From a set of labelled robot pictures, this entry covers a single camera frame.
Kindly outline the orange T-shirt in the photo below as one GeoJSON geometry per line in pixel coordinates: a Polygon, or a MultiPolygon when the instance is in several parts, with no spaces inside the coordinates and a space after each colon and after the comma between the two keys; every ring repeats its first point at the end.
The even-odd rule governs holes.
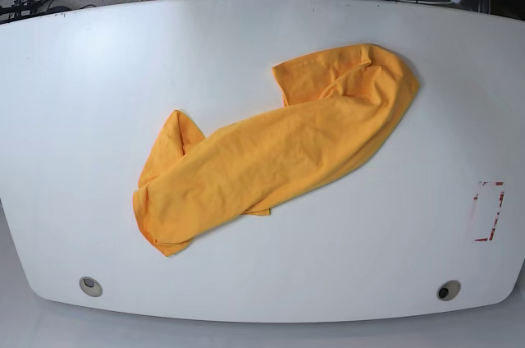
{"type": "Polygon", "coordinates": [[[272,73],[281,108],[211,135],[181,111],[165,121],[132,198],[140,233],[163,255],[360,168],[420,87],[399,56],[373,44],[310,53],[272,73]]]}

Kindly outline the red tape rectangle marking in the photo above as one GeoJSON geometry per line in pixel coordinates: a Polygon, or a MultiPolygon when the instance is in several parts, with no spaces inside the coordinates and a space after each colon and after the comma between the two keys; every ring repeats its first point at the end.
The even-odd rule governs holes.
{"type": "Polygon", "coordinates": [[[480,181],[472,203],[469,234],[474,242],[492,241],[504,201],[503,181],[480,181]]]}

